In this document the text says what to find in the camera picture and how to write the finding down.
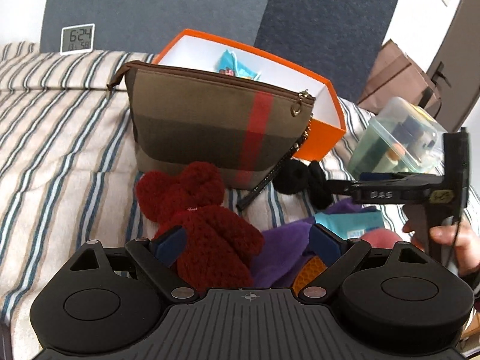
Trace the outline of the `person right hand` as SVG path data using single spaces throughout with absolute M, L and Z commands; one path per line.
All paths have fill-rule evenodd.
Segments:
M 440 245 L 451 246 L 456 235 L 455 225 L 442 225 L 430 229 L 431 238 Z M 479 237 L 464 216 L 460 222 L 455 243 L 455 256 L 460 277 L 479 271 Z

